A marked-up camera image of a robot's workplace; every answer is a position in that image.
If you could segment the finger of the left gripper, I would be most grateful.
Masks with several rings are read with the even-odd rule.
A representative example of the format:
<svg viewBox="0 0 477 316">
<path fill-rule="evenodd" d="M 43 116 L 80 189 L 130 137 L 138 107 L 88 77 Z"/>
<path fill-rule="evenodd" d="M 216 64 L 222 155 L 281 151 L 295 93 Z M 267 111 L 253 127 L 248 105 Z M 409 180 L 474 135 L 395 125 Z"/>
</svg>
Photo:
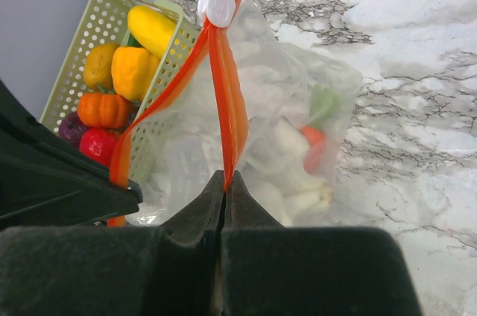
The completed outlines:
<svg viewBox="0 0 477 316">
<path fill-rule="evenodd" d="M 1 87 L 1 228 L 93 224 L 137 212 L 142 192 L 40 124 Z"/>
</svg>

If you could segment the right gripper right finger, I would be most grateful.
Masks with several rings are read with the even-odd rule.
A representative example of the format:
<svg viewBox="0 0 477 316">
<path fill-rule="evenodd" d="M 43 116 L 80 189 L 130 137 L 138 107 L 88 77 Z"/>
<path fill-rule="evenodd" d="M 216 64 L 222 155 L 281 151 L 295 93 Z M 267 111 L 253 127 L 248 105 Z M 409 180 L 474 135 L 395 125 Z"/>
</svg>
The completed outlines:
<svg viewBox="0 0 477 316">
<path fill-rule="evenodd" d="M 235 173 L 221 231 L 226 315 L 420 315 L 402 251 L 372 227 L 283 227 Z"/>
</svg>

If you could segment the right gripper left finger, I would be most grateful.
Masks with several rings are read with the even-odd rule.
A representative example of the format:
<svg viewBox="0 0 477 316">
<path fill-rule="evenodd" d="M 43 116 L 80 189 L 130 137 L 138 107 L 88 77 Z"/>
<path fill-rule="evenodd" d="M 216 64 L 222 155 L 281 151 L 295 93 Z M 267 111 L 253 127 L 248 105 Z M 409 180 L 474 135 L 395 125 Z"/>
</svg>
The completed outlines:
<svg viewBox="0 0 477 316">
<path fill-rule="evenodd" d="M 155 227 L 11 227 L 3 315 L 217 315 L 223 174 Z"/>
</svg>

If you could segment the white toy vegetable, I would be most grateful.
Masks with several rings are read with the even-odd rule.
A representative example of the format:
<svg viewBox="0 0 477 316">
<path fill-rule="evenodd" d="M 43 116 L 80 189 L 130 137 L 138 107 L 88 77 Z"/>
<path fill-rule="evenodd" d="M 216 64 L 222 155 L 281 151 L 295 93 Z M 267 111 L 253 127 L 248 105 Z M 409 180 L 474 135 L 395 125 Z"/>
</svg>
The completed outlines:
<svg viewBox="0 0 477 316">
<path fill-rule="evenodd" d="M 333 190 L 325 177 L 305 169 L 311 145 L 288 119 L 253 118 L 250 138 L 241 176 L 249 193 L 272 217 L 290 227 L 306 211 L 329 207 Z"/>
</svg>

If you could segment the orange toy carrot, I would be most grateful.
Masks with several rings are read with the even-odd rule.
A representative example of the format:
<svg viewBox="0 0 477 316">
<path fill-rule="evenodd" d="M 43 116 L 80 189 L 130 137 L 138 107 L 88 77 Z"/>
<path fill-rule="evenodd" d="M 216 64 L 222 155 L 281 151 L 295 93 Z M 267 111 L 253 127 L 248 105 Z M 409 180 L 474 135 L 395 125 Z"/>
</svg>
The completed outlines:
<svg viewBox="0 0 477 316">
<path fill-rule="evenodd" d="M 314 174 L 320 165 L 327 143 L 324 128 L 339 107 L 340 101 L 335 91 L 320 84 L 312 87 L 309 117 L 307 123 L 300 128 L 300 132 L 309 143 L 309 150 L 303 160 L 303 167 L 309 174 Z"/>
</svg>

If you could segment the yellow toy squash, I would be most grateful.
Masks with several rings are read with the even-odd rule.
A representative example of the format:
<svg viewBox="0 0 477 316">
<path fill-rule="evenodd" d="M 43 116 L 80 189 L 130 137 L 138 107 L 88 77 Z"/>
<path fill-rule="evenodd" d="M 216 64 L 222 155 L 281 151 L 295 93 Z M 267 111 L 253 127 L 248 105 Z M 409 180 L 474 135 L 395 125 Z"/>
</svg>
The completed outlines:
<svg viewBox="0 0 477 316">
<path fill-rule="evenodd" d="M 174 35 L 176 23 L 148 6 L 135 6 L 127 15 L 127 26 L 137 42 L 162 58 Z"/>
</svg>

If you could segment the clear zip top bag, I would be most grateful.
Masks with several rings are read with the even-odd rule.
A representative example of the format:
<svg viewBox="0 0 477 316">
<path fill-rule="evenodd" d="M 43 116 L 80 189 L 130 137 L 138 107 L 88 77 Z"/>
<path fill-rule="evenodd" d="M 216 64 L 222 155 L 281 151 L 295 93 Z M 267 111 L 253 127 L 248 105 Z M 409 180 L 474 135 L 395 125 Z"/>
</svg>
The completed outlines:
<svg viewBox="0 0 477 316">
<path fill-rule="evenodd" d="M 278 41 L 252 0 L 199 0 L 198 16 L 203 26 L 191 54 L 122 137 L 113 157 L 113 182 L 138 180 L 143 193 L 138 211 L 127 220 L 137 226 L 161 224 L 193 201 L 216 171 L 228 192 L 233 174 L 241 174 L 251 120 L 283 117 L 300 130 L 316 84 L 335 91 L 340 101 L 325 125 L 326 149 L 314 173 L 326 178 L 334 198 L 335 161 L 361 73 Z M 328 208 L 310 209 L 292 226 Z"/>
</svg>

